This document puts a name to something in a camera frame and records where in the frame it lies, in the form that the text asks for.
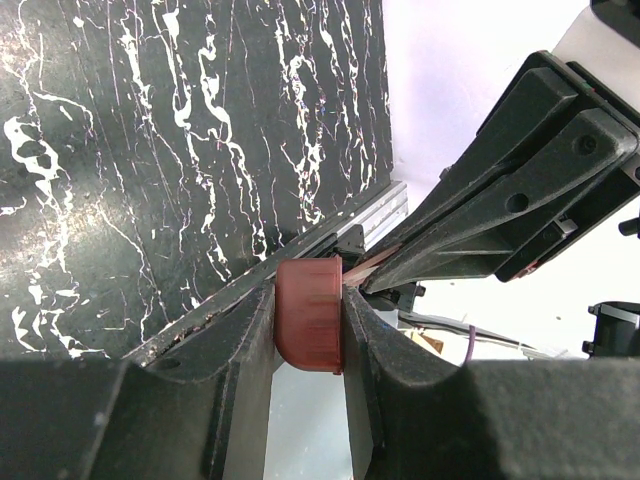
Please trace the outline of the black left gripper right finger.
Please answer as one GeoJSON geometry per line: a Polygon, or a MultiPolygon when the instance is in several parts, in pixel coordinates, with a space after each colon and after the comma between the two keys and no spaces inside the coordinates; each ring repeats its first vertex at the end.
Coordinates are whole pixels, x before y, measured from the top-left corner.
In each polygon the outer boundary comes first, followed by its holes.
{"type": "Polygon", "coordinates": [[[455,366],[343,292],[344,385],[358,479],[635,479],[635,360],[455,366]]]}

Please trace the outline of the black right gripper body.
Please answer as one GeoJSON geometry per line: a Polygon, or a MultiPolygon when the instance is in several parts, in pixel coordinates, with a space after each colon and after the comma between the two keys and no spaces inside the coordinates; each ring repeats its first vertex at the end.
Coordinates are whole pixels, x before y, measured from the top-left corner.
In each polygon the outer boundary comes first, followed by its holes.
{"type": "Polygon", "coordinates": [[[508,282],[555,258],[639,194],[639,114],[576,62],[531,54],[492,110],[504,134],[508,282]]]}

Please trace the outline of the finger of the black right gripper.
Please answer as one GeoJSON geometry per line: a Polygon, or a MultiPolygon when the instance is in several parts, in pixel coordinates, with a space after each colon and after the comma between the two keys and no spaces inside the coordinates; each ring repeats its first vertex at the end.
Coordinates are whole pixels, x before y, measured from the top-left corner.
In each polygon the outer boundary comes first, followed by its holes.
{"type": "Polygon", "coordinates": [[[577,115],[594,85],[546,51],[529,55],[474,140],[399,227],[399,243],[427,228],[533,158],[577,115]]]}
{"type": "Polygon", "coordinates": [[[636,147],[636,136],[606,112],[579,113],[531,160],[425,233],[401,245],[397,227],[363,289],[495,274],[636,147]]]}

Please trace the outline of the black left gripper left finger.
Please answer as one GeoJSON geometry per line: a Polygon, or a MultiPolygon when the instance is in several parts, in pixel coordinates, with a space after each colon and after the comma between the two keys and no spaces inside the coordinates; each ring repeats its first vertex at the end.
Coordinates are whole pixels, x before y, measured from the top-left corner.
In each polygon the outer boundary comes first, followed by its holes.
{"type": "Polygon", "coordinates": [[[1,366],[5,479],[259,479],[274,291],[260,287],[148,367],[1,366]]]}

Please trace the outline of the brown weekly pill organizer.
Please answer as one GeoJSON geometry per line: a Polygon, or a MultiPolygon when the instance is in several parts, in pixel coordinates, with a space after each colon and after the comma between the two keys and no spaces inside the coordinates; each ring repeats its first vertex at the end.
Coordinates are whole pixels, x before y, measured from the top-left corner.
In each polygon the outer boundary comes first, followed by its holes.
{"type": "Polygon", "coordinates": [[[339,256],[278,266],[274,342],[286,363],[302,371],[344,373],[343,287],[339,256]]]}

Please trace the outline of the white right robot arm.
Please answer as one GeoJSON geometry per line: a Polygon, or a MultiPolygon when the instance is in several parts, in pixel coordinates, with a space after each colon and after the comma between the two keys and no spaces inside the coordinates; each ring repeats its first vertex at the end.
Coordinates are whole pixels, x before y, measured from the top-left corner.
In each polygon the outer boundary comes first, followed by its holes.
{"type": "Polygon", "coordinates": [[[593,1],[527,57],[462,156],[364,257],[362,287],[542,267],[639,194],[639,5],[593,1]]]}

